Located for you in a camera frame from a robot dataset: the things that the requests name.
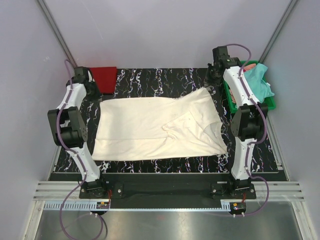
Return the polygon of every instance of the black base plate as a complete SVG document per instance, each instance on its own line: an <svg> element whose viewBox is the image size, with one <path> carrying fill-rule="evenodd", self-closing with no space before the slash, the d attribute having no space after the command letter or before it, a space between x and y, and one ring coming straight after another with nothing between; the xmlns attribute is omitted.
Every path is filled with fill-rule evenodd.
<svg viewBox="0 0 320 240"><path fill-rule="evenodd" d="M124 185L120 182L116 182L115 184L107 184L107 189L111 190L111 199L121 199L123 195L123 188ZM86 192L84 186L81 186L80 189L80 194L79 194L80 199L108 199L109 194L103 194L103 195L92 195L88 192Z"/></svg>
<svg viewBox="0 0 320 240"><path fill-rule="evenodd" d="M213 183L211 184L211 195L212 198L215 200L223 200L223 199L239 199L242 200L244 198L246 199L257 199L255 186L253 184L250 185L250 189L239 192L236 194L230 194L227 190L227 184L226 183Z"/></svg>

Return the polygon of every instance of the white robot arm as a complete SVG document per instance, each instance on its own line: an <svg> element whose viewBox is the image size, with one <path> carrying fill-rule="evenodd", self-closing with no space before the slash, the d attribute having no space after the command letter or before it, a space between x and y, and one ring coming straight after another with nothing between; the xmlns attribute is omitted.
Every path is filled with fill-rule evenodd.
<svg viewBox="0 0 320 240"><path fill-rule="evenodd" d="M70 89L70 82L68 82L66 94L61 104L56 109L48 111L52 136L55 144L61 146L56 122L59 110L66 104L59 119L60 126L63 125L60 127L60 134L64 144L70 149L66 152L70 154L78 166L82 179L85 179L85 183L81 186L81 192L84 193L82 194L84 195L83 198L101 197L107 192L106 181L104 181L100 169L89 152L87 146L88 130L79 111L85 97L95 101L101 98L101 94L90 69L87 67L76 67L74 69L72 93L68 99Z"/></svg>
<svg viewBox="0 0 320 240"><path fill-rule="evenodd" d="M235 136L236 145L225 192L233 198L242 198L244 193L254 192L254 186L251 184L254 143L264 134L265 126L260 112L267 117L268 106L260 103L253 94L243 72L239 75L242 64L237 57L229 56L227 46L218 46L212 52L213 63L208 64L207 81L219 82L223 77L238 107L231 120L231 131Z"/></svg>

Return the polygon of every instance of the black marble surface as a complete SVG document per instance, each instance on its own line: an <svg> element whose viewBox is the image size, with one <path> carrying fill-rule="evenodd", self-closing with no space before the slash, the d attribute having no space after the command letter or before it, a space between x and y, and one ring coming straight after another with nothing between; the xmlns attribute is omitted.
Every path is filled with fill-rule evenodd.
<svg viewBox="0 0 320 240"><path fill-rule="evenodd" d="M204 86L206 68L119 69L114 95L104 95L103 100L138 97L185 96ZM96 161L104 173L224 173L231 169L236 142L231 133L231 114L223 85L208 88L223 122L222 138L227 154L199 157L154 159L141 161ZM99 101L84 99L80 108L88 128L87 145L93 152L100 119ZM267 138L253 150L252 172L277 172L272 147ZM64 150L61 150L54 172L77 173L79 169Z"/></svg>

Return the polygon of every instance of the green basket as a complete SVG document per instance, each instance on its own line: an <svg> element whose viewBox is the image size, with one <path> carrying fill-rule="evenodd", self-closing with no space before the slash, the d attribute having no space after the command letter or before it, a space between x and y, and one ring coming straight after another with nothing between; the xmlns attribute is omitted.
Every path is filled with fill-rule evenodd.
<svg viewBox="0 0 320 240"><path fill-rule="evenodd" d="M249 64L258 64L258 63L259 63L258 61L252 60L252 61L249 61L247 63L247 65L249 65ZM263 81L267 82L265 76L263 76L262 79L263 79ZM228 83L223 80L223 85L224 85L224 89L225 89L225 92L226 92L226 99L228 100L228 104L229 104L229 107L230 107L230 112L232 114L235 114L237 112L238 108L237 108L236 104L232 102ZM275 103L275 100L274 100L273 96L266 97L264 99L263 103L267 104L269 111L276 108L276 103Z"/></svg>

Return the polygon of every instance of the white wall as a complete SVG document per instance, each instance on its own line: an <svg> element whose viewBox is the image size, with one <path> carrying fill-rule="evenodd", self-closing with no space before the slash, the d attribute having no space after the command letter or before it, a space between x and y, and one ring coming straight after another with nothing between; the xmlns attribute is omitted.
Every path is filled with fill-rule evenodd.
<svg viewBox="0 0 320 240"><path fill-rule="evenodd" d="M55 144L47 119L65 94L64 53L35 0L0 4L0 239L21 237Z"/></svg>
<svg viewBox="0 0 320 240"><path fill-rule="evenodd" d="M45 2L80 66L206 68L212 49L228 43L259 59L290 0Z"/></svg>
<svg viewBox="0 0 320 240"><path fill-rule="evenodd" d="M298 3L265 64L277 104L269 116L320 236L319 9L319 0Z"/></svg>

